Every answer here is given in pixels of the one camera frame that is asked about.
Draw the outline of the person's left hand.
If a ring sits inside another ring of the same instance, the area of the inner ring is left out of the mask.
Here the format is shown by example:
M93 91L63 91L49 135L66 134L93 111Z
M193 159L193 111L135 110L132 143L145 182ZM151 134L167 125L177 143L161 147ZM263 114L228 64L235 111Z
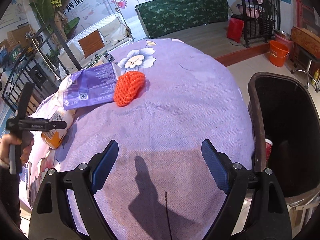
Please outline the person's left hand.
M1 167L8 169L9 168L9 150L10 145L18 145L21 146L22 140L16 137L13 134L5 134L3 137L1 137ZM22 165L26 164L29 160L29 156L32 150L32 147L34 145L34 138L31 136L31 141L29 145L25 146L25 148L22 150L20 159Z

